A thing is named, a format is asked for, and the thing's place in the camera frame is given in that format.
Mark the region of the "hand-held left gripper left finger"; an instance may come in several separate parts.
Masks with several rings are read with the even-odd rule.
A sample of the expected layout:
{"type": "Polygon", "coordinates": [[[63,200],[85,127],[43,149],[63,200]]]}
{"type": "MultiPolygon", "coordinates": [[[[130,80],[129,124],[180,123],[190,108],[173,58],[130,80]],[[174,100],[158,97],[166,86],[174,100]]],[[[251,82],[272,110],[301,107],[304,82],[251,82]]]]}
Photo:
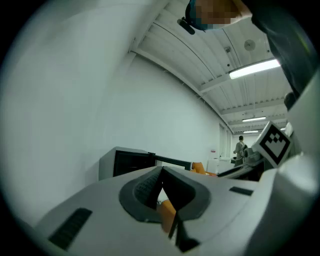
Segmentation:
{"type": "Polygon", "coordinates": [[[80,208],[92,213],[67,250],[71,256],[180,256],[159,223],[140,222],[119,202],[121,188],[148,174],[153,168],[133,171],[93,183],[50,210],[35,226],[49,238],[71,214],[80,208]]]}

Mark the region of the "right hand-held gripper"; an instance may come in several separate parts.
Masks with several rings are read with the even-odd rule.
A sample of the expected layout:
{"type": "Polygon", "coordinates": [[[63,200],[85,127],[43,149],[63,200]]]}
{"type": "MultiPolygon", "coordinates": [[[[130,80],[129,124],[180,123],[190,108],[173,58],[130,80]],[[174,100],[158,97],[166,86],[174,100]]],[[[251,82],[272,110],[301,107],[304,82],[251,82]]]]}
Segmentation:
{"type": "Polygon", "coordinates": [[[265,168],[278,168],[288,157],[292,140],[269,121],[251,147],[244,150],[244,164],[219,173],[218,178],[236,179],[265,168]]]}

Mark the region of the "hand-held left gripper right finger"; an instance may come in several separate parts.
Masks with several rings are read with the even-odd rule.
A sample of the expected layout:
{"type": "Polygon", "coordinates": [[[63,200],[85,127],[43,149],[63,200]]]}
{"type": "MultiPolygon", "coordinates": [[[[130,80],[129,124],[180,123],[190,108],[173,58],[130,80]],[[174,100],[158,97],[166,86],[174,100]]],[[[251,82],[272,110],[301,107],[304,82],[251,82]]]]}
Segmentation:
{"type": "Polygon", "coordinates": [[[163,167],[161,185],[177,229],[176,245],[161,238],[162,252],[245,252],[259,220],[249,210],[257,182],[163,167]]]}

